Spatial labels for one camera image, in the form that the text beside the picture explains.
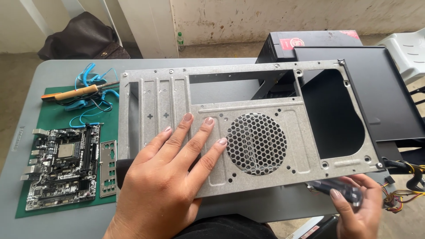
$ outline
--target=black box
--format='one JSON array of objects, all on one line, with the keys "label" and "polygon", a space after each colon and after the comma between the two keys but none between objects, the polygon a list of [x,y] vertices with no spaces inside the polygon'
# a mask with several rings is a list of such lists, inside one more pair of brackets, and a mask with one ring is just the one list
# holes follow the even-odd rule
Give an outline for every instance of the black box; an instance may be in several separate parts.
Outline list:
[{"label": "black box", "polygon": [[357,32],[277,31],[270,32],[255,63],[297,61],[294,46],[362,46]]}]

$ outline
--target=black sleeve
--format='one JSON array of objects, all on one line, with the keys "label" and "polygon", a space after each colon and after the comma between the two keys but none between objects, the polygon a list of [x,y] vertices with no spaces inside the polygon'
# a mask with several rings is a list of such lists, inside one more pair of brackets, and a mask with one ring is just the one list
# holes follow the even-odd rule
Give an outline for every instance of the black sleeve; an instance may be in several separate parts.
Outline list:
[{"label": "black sleeve", "polygon": [[233,214],[200,219],[185,228],[174,239],[276,239],[264,225]]}]

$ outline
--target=red label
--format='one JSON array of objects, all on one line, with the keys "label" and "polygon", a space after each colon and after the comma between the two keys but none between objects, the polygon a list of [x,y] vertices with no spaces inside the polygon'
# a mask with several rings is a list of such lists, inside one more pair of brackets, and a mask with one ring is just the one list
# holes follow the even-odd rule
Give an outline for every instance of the red label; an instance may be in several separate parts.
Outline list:
[{"label": "red label", "polygon": [[306,234],[304,234],[302,237],[300,237],[300,239],[306,239],[311,234],[313,234],[313,232],[315,232],[317,229],[319,229],[319,226],[316,225],[312,229],[310,229],[308,232],[306,232]]},{"label": "red label", "polygon": [[344,33],[345,35],[349,35],[351,37],[360,39],[359,38],[359,35],[357,35],[357,32],[355,30],[351,30],[351,31],[340,31],[340,33]]},{"label": "red label", "polygon": [[282,50],[292,50],[294,49],[294,46],[303,46],[304,42],[298,37],[295,38],[286,38],[286,39],[280,39],[280,46],[282,47]]}]

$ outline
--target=green cutting mat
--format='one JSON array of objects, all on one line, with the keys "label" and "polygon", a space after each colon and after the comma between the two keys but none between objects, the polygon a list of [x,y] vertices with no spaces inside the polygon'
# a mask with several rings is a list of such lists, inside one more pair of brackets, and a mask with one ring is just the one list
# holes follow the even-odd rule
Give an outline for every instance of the green cutting mat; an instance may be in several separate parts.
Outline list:
[{"label": "green cutting mat", "polygon": [[[46,88],[45,94],[53,94],[57,92],[66,92],[74,90],[74,86],[64,86],[64,87],[53,87]],[[113,110],[110,112],[103,112],[96,116],[91,116],[86,119],[82,119],[83,122],[102,122],[105,123],[101,126],[100,129],[100,142],[105,142],[109,140],[118,139],[118,99],[112,94],[107,94],[105,100],[113,104]],[[74,111],[65,111],[64,106],[60,106],[55,102],[43,102],[40,110],[40,115],[38,116],[37,128],[42,128],[44,130],[51,130],[57,128],[69,128],[69,121],[75,116],[81,115],[84,111],[92,107],[83,108],[80,110]],[[99,110],[92,110],[89,113],[95,114]],[[78,118],[75,119],[72,125],[81,125]],[[65,211],[75,208],[84,208],[93,205],[99,205],[104,203],[115,202],[116,196],[108,196],[100,198],[99,185],[100,177],[97,177],[97,189],[96,189],[96,199],[86,202],[72,203],[63,206],[51,207],[51,208],[42,208],[31,211],[25,211],[26,198],[28,196],[29,186],[31,182],[24,181],[21,195],[19,197],[18,208],[16,210],[15,218],[35,216],[46,213],[53,213],[59,211]]]}]

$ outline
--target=motherboard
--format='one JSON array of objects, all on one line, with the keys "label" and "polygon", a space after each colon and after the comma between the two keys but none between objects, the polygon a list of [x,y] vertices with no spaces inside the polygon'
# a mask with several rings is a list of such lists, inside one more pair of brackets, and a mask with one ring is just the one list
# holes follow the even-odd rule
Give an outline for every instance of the motherboard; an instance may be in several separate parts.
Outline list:
[{"label": "motherboard", "polygon": [[100,126],[34,129],[37,135],[21,180],[31,181],[26,211],[94,200]]}]

